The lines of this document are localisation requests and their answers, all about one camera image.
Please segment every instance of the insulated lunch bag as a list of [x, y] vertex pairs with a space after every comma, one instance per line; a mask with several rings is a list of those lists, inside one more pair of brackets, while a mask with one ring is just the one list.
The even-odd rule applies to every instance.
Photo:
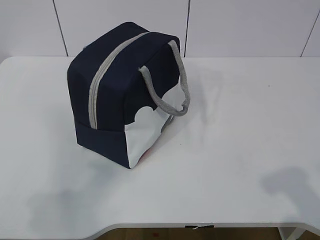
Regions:
[[67, 71], [77, 143], [133, 168], [163, 127], [188, 111], [179, 49], [177, 37], [133, 22], [85, 47]]

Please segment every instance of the table leg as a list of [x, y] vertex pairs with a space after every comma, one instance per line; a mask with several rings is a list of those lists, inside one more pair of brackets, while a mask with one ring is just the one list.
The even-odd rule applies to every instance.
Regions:
[[299, 227], [278, 227], [282, 240], [297, 240], [305, 232]]

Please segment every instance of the floor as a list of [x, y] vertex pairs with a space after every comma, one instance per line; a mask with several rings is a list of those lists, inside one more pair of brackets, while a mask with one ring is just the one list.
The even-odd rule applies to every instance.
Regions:
[[[97, 240], [281, 240], [278, 229], [270, 228], [119, 228]], [[306, 231], [299, 240], [320, 240]]]

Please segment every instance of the zipper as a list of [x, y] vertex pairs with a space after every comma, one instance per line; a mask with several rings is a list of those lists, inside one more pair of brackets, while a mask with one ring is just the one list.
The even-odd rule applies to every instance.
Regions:
[[90, 121], [90, 126], [93, 129], [98, 129], [98, 121], [97, 121], [97, 98], [98, 98], [98, 88], [101, 79], [107, 72], [108, 68], [112, 64], [112, 62], [115, 60], [116, 56], [127, 46], [129, 46], [131, 43], [133, 43], [135, 40], [138, 38], [142, 37], [143, 35], [146, 35], [150, 33], [149, 31], [143, 32], [133, 38], [130, 38], [123, 43], [121, 43], [119, 46], [117, 46], [109, 56], [106, 57], [106, 59], [103, 61], [101, 66], [99, 67], [98, 71], [94, 75], [91, 85], [90, 85], [90, 90], [89, 90], [89, 102], [88, 102], [88, 112], [89, 112], [89, 121]]

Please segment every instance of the white panel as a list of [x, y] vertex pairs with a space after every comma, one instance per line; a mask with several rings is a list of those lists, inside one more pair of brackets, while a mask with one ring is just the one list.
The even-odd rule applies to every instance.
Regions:
[[192, 0], [187, 57], [298, 57], [319, 0]]
[[320, 57], [320, 20], [316, 21], [312, 34], [303, 52], [303, 57]]
[[187, 0], [56, 0], [70, 56], [123, 22], [179, 37], [185, 47]]
[[0, 62], [66, 55], [52, 0], [0, 0], [0, 30]]

